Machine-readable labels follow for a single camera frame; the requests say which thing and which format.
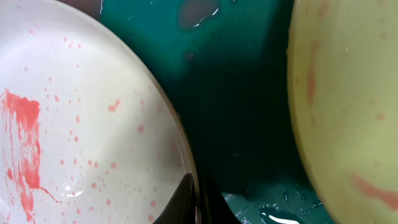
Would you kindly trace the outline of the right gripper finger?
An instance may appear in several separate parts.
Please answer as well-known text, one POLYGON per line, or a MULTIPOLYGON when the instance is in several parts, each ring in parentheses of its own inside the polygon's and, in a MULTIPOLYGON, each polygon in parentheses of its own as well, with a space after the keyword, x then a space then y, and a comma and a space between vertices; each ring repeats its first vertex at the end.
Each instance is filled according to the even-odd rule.
POLYGON ((185 174, 154 224, 240 224, 211 177, 185 174))

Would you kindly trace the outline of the white plate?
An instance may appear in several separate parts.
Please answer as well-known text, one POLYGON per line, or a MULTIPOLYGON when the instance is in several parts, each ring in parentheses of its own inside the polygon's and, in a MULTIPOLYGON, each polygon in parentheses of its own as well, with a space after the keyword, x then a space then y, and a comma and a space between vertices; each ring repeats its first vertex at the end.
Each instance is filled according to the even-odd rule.
POLYGON ((188 173, 175 110, 118 36, 58 1, 1 1, 2 223, 154 223, 188 173))

